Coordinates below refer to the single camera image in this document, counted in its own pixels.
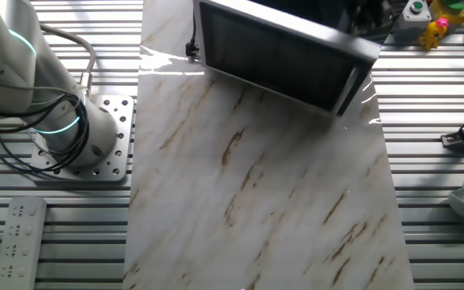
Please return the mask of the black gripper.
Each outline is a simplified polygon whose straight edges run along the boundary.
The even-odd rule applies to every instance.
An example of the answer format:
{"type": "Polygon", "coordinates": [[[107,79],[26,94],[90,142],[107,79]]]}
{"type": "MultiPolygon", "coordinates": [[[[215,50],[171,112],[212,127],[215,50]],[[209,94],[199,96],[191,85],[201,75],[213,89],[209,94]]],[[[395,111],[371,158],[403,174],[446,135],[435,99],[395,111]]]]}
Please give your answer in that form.
{"type": "Polygon", "coordinates": [[[351,0],[348,1],[348,18],[348,33],[365,35],[389,27],[395,13],[388,0],[351,0]]]}

